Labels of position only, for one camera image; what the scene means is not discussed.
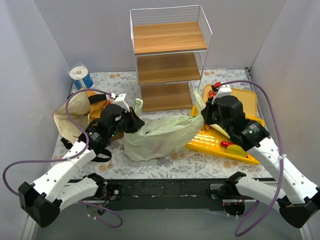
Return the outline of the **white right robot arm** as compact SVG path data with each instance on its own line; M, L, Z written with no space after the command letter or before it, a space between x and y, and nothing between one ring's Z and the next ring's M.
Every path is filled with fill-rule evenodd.
M280 152L270 133L257 121L246 118L243 104L237 97L227 95L211 98L201 111L205 123L218 125L230 141L253 156L281 184L280 190L258 182L237 171L216 191L226 198L248 196L273 207L295 228L303 225L320 209L320 188L305 177Z

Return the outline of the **light green plastic bag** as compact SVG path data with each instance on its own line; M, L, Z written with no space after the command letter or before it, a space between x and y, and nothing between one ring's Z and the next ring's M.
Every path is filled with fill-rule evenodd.
M183 151L204 126L204 117L172 115L153 119L135 133L124 135L124 153L135 162L149 161Z

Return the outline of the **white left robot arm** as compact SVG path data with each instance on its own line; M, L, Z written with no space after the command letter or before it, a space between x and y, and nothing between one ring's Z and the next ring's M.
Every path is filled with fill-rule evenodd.
M55 221L66 207L88 197L104 198L105 179L92 173L81 181L67 185L69 180L88 162L102 154L112 138L121 133L135 133L144 126L133 108L125 110L117 104L107 105L100 117L89 123L65 160L54 165L31 184L23 182L18 188L21 208L42 228Z

